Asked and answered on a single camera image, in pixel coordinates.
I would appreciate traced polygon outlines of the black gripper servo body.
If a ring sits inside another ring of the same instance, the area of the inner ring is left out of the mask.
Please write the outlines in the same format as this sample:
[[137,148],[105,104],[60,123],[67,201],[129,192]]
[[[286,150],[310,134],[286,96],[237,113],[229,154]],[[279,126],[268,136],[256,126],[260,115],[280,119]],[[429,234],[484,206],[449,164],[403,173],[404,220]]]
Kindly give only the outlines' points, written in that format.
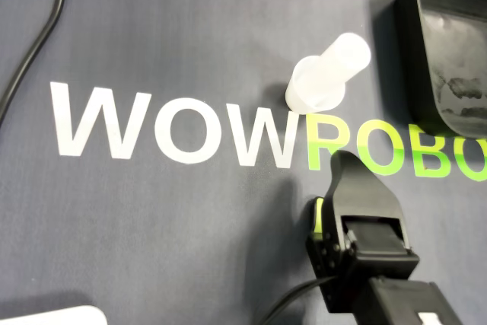
[[346,217],[339,233],[344,247],[330,231],[307,238],[315,276],[331,278],[320,285],[329,312],[351,312],[369,279],[408,279],[419,264],[419,256],[405,247],[391,220]]

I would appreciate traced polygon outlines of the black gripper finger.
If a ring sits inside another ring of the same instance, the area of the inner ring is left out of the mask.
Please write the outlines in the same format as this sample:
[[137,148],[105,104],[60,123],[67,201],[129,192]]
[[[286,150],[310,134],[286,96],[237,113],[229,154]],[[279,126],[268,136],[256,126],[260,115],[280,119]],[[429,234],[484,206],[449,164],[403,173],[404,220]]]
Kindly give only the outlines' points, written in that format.
[[399,200],[383,182],[350,151],[336,151],[331,160],[332,181],[323,202],[323,229],[336,234],[342,223],[377,219],[404,232]]

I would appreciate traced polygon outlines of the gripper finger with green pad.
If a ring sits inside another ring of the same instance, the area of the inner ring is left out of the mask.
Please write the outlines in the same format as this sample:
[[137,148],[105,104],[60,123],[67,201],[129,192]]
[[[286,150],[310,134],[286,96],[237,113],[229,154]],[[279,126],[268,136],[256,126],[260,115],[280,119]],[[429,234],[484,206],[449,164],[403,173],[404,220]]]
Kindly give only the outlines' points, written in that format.
[[310,227],[307,238],[331,248],[331,198],[317,196],[310,201]]

